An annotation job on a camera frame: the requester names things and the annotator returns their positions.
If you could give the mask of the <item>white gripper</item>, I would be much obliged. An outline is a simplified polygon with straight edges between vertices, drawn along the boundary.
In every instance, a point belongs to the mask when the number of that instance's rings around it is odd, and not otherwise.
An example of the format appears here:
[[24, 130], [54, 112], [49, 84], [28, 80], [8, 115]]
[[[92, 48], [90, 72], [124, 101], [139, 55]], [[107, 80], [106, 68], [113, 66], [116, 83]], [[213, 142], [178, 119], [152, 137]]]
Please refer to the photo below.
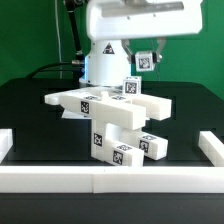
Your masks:
[[130, 64], [135, 54], [127, 39], [160, 37], [153, 62], [162, 60], [166, 36], [197, 34], [202, 29], [203, 0], [90, 0], [86, 11], [91, 40], [122, 40]]

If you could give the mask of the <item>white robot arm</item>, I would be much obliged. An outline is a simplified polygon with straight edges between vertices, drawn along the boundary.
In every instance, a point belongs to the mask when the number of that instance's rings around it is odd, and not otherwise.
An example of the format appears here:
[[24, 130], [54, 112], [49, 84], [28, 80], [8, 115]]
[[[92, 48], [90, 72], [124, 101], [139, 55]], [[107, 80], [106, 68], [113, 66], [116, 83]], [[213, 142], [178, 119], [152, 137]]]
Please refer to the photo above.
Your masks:
[[[86, 56], [86, 82], [120, 86], [131, 75], [131, 64], [151, 71], [161, 60], [169, 36], [197, 34], [202, 29], [203, 0], [90, 0], [86, 30], [91, 50]], [[131, 39], [155, 38], [158, 48], [133, 55]]]

